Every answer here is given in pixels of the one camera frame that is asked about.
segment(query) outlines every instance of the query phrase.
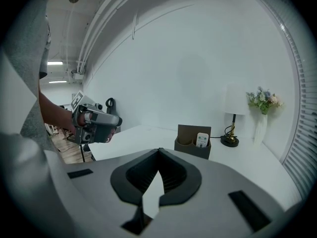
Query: window blind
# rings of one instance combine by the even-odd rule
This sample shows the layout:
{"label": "window blind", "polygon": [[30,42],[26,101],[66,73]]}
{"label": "window blind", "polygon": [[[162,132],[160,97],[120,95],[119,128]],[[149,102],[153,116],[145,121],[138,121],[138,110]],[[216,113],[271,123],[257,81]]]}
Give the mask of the window blind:
{"label": "window blind", "polygon": [[291,0],[261,1],[279,23],[296,62],[300,110],[283,166],[306,198],[317,179],[317,44]]}

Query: remote control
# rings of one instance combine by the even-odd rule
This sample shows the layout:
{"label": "remote control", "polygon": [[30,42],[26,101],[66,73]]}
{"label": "remote control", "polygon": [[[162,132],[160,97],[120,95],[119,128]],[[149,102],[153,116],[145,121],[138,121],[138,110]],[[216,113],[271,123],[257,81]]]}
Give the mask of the remote control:
{"label": "remote control", "polygon": [[199,132],[197,134],[196,146],[199,148],[205,148],[208,145],[209,135]]}

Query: flower vase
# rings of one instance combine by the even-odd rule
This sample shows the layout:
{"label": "flower vase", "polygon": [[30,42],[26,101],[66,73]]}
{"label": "flower vase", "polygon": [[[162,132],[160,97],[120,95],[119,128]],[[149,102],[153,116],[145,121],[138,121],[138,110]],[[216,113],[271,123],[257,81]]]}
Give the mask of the flower vase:
{"label": "flower vase", "polygon": [[254,141],[253,144],[255,146],[260,146],[265,133],[266,133],[266,127],[267,127],[267,115],[263,115],[261,114],[259,120],[258,120],[258,124],[257,124],[257,128],[256,128],[256,133],[254,135]]}

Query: white lampshade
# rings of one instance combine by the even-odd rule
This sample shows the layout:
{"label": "white lampshade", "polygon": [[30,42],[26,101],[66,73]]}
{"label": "white lampshade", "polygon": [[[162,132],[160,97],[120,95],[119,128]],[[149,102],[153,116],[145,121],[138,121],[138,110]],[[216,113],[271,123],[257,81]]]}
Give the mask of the white lampshade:
{"label": "white lampshade", "polygon": [[248,111],[247,95],[244,86],[237,83],[227,85],[224,111],[229,114],[245,115]]}

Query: black opening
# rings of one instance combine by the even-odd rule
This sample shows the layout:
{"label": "black opening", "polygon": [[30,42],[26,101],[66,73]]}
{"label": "black opening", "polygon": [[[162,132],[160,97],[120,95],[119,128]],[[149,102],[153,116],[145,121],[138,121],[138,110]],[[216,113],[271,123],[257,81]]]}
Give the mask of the black opening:
{"label": "black opening", "polygon": [[164,186],[159,206],[185,203],[202,183],[201,173],[194,165],[163,148],[154,149],[116,168],[110,177],[114,191],[122,201],[138,206],[132,220],[122,225],[134,234],[139,235],[152,220],[143,212],[142,196],[158,171]]}

